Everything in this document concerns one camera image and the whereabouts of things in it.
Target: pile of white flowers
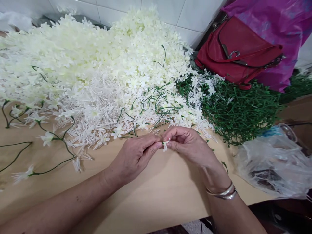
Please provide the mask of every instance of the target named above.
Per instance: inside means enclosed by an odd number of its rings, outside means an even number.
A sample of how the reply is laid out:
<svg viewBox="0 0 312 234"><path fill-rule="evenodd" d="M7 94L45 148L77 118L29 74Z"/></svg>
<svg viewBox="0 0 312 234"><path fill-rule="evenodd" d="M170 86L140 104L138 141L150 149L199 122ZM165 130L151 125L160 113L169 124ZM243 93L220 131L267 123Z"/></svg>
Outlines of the pile of white flowers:
<svg viewBox="0 0 312 234"><path fill-rule="evenodd" d="M194 71L192 52L154 10L130 11L110 30L66 15L53 27L43 24L0 39L0 99L20 103L10 107L15 116L29 108L30 126L55 118L56 131L73 116L67 143L82 147L79 157L110 137L136 135L138 129L158 133L166 123L193 126L209 138L212 125L202 118L199 87L209 85L212 94L220 77ZM190 75L187 104L175 81Z"/></svg>

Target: red leather bag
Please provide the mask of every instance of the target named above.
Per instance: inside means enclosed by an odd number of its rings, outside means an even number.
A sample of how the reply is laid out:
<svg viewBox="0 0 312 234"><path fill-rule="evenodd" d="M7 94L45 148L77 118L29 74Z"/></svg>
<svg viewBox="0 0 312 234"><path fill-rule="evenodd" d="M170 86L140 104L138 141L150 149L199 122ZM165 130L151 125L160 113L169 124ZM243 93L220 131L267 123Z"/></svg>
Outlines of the red leather bag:
<svg viewBox="0 0 312 234"><path fill-rule="evenodd" d="M251 79L264 69L277 66L282 57L281 45L268 43L233 16L215 27L195 63L247 90Z"/></svg>

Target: purple cloth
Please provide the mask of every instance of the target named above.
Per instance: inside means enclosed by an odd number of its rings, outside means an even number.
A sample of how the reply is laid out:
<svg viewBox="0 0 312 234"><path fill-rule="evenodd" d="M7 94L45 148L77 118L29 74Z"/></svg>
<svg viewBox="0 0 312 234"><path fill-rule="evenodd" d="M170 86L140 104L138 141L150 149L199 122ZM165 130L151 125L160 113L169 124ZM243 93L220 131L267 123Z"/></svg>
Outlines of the purple cloth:
<svg viewBox="0 0 312 234"><path fill-rule="evenodd" d="M256 77L270 89L284 92L298 59L298 52L312 32L312 0L236 0L224 6L271 44L283 46L285 59Z"/></svg>

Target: table surface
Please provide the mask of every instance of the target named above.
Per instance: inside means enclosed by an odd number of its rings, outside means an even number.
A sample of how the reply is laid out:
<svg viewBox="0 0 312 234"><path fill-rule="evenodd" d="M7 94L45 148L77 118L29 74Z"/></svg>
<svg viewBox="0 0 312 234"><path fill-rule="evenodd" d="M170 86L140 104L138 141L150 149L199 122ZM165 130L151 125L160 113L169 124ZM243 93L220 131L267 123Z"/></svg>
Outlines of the table surface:
<svg viewBox="0 0 312 234"><path fill-rule="evenodd" d="M11 173L24 172L31 164L37 172L46 171L70 155L62 142L52 142L52 146L43 147L43 141L37 137L45 133L38 126L33 129L5 129L2 116L0 120L0 145L33 141L11 167L0 173L0 188L4 188L0 192L0 223L103 170L125 141L111 140L107 146L89 150L94 161L83 160L82 173L76 173L69 162L50 173L13 185ZM52 130L51 124L43 126ZM218 136L216 138L218 143L210 140L208 144L215 149L218 159L226 163L245 203L251 205L273 199L234 174L232 151L235 148L228 148ZM0 148L0 168L8 165L23 147L25 145ZM137 179L103 202L72 233L148 233L209 215L205 189L197 168L171 150L158 150Z"/></svg>

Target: bangle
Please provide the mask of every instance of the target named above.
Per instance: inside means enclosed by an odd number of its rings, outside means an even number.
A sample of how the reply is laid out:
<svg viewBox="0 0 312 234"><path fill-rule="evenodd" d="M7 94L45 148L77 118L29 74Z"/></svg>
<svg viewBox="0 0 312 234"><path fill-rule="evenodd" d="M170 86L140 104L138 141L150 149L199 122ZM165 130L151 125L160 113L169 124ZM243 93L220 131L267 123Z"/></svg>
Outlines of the bangle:
<svg viewBox="0 0 312 234"><path fill-rule="evenodd" d="M237 194L236 188L235 188L232 181L231 181L231 185L228 187L228 189L222 193L213 193L208 188L206 188L206 192L211 196L215 196L215 197L222 198L222 199L233 199L235 197L235 195Z"/></svg>

